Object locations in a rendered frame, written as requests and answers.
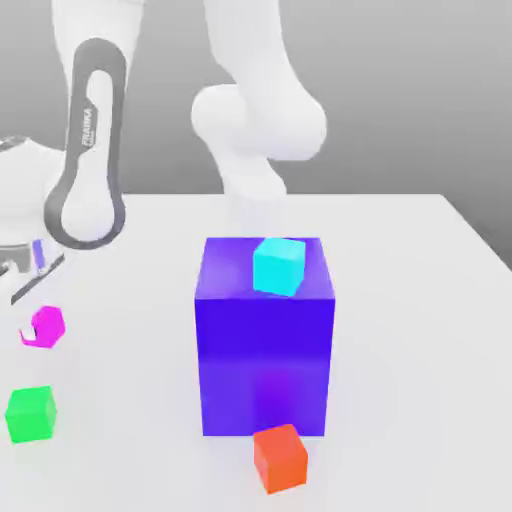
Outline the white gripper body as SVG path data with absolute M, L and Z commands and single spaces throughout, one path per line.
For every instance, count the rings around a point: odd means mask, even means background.
M 66 281 L 66 255 L 61 254 L 42 274 L 21 277 L 10 293 L 8 314 L 12 325 L 29 323 L 42 306 L 56 306 Z

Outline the small magenta cube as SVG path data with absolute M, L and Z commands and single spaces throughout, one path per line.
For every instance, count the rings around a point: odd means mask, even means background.
M 21 342 L 25 346 L 52 348 L 64 335 L 66 326 L 62 311 L 55 306 L 41 307 L 31 319 L 34 338 L 27 339 L 20 331 Z

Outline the small green cube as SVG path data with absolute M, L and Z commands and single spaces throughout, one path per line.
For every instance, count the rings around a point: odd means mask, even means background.
M 50 386 L 14 390 L 5 412 L 11 442 L 51 439 L 56 417 L 56 402 Z

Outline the small cyan cube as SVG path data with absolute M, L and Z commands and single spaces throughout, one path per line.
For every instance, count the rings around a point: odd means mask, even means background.
M 305 254 L 303 241 L 265 238 L 253 252 L 253 289 L 294 296 L 304 279 Z

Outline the small red cube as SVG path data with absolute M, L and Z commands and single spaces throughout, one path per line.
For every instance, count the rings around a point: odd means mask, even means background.
M 253 460 L 268 494 L 307 482 L 308 452 L 292 424 L 256 432 Z

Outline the large blue box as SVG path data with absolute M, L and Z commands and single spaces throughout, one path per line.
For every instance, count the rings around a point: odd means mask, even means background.
M 325 432 L 335 292 L 322 243 L 305 239 L 292 297 L 254 290 L 258 238 L 207 238 L 195 292 L 202 430 L 250 436 L 291 424 Z

